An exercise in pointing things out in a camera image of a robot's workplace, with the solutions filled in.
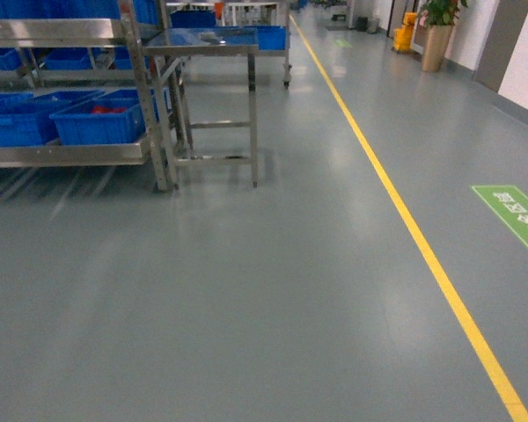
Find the metal table leg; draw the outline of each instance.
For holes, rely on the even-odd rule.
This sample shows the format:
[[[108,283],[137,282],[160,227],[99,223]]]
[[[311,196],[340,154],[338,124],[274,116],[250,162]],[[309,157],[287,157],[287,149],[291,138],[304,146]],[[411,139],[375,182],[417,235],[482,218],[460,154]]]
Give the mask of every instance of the metal table leg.
[[[256,69],[254,55],[248,55],[248,112],[250,120],[250,160],[253,186],[258,185],[258,135],[256,132]]]

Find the metal cart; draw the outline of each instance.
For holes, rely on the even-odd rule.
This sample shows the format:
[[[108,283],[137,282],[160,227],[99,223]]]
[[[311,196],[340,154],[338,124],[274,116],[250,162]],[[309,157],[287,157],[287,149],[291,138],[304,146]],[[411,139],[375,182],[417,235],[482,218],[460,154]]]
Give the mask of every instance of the metal cart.
[[[278,0],[275,2],[259,2],[257,0],[250,0],[247,2],[235,2],[233,0],[224,0],[224,12],[227,8],[235,10],[237,7],[251,7],[251,6],[267,6],[270,4],[277,4],[276,18],[278,22],[282,22],[285,27],[285,44],[283,50],[260,50],[257,55],[259,57],[283,57],[283,86],[287,89],[291,82],[291,64],[290,64],[290,2],[289,0]]]
[[[235,37],[244,37],[242,45],[236,45]],[[175,189],[179,189],[178,167],[203,166],[215,164],[248,164],[251,166],[253,186],[258,184],[258,141],[256,127],[256,72],[254,56],[258,53],[256,31],[253,28],[227,28],[216,27],[202,28],[167,28],[156,38],[151,40],[143,51],[154,58],[157,72],[153,76],[153,86],[157,99],[157,106],[165,106],[164,85],[170,84],[172,107],[174,107],[177,120],[177,140],[172,140],[169,127],[162,125],[162,139],[167,152],[168,167],[171,180]],[[183,84],[180,84],[176,69],[180,66],[180,57],[205,55],[205,56],[234,56],[245,55],[248,72],[248,104],[249,116],[246,121],[215,121],[192,123],[187,110],[186,94]],[[192,129],[211,129],[228,127],[247,127],[250,131],[249,156],[181,156],[180,151],[187,141],[193,151],[194,140]]]

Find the stainless steel rack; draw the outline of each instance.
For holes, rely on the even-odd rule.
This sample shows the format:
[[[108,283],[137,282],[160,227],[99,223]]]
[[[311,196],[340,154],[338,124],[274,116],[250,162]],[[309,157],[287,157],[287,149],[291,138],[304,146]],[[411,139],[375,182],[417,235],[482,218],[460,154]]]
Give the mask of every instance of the stainless steel rack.
[[[126,77],[131,76],[130,79],[135,80],[146,126],[144,137],[133,144],[67,147],[57,141],[39,147],[0,148],[0,167],[130,165],[144,164],[151,158],[158,189],[168,190],[161,126],[170,127],[171,119],[166,120],[161,115],[159,123],[155,118],[150,73],[144,66],[143,56],[143,43],[157,35],[162,28],[139,24],[133,0],[118,0],[118,5],[121,19],[0,19],[0,47],[127,47],[133,70],[125,73]],[[159,22],[163,21],[163,10],[159,4]],[[58,71],[54,72],[56,75],[49,75],[59,79],[107,76],[106,72],[101,72]]]

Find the blue plastic crate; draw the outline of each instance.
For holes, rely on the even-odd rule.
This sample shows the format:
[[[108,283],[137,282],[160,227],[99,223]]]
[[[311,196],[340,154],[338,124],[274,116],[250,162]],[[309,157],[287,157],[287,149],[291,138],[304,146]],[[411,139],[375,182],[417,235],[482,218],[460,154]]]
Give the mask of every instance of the blue plastic crate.
[[[26,101],[33,97],[31,92],[13,92],[8,94],[0,94],[0,107],[11,106],[17,103]]]
[[[42,1],[0,0],[0,19],[46,18]]]
[[[0,107],[0,147],[44,145],[57,138],[49,114],[69,105],[67,101],[43,101]]]
[[[99,97],[103,93],[102,90],[56,91],[35,97],[33,101],[69,101],[71,104],[76,105],[89,99]]]
[[[92,68],[87,48],[59,48],[45,57],[49,70],[85,70]]]
[[[158,23],[157,15],[157,0],[136,0],[135,9],[137,14],[137,20],[144,24]]]
[[[284,50],[285,27],[283,26],[246,26],[256,28],[259,50]]]
[[[247,34],[243,28],[238,26],[226,26],[221,29],[219,35],[223,38],[225,44],[230,46],[250,46],[254,44],[253,35]]]
[[[16,70],[21,66],[21,59],[14,48],[0,48],[0,70]]]
[[[150,94],[154,96],[154,91],[150,90]],[[102,96],[101,99],[134,99],[135,101],[139,101],[139,93],[135,88],[123,89],[110,92],[109,94]],[[166,111],[169,113],[172,110],[172,107],[170,103],[170,92],[167,88],[165,88],[165,102]],[[158,120],[157,101],[154,99],[154,97],[152,99],[152,104],[155,107],[155,118]]]
[[[134,4],[139,22],[153,25],[157,23],[155,0],[135,0]],[[121,17],[117,0],[65,0],[59,4],[59,7],[65,18],[119,19]]]
[[[43,0],[43,10],[47,19],[67,19],[67,0]]]
[[[172,28],[213,28],[216,17],[213,11],[175,11],[171,13]]]
[[[130,70],[133,69],[131,66],[131,58],[129,57],[129,51],[125,47],[117,47],[115,49],[114,57],[115,68],[119,70]],[[144,67],[149,68],[149,58],[144,58]]]
[[[123,113],[91,114],[94,106],[127,107]],[[135,99],[96,98],[51,115],[62,145],[132,143],[144,133],[141,106]]]

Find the green floor marking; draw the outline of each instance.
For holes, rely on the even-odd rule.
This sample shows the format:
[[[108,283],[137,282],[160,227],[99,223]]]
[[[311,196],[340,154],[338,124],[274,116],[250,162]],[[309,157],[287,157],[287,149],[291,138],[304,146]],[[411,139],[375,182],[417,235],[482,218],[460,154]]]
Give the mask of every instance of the green floor marking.
[[[472,186],[528,248],[528,197],[516,186]]]
[[[352,47],[346,40],[334,40],[334,44],[336,44],[336,47]]]

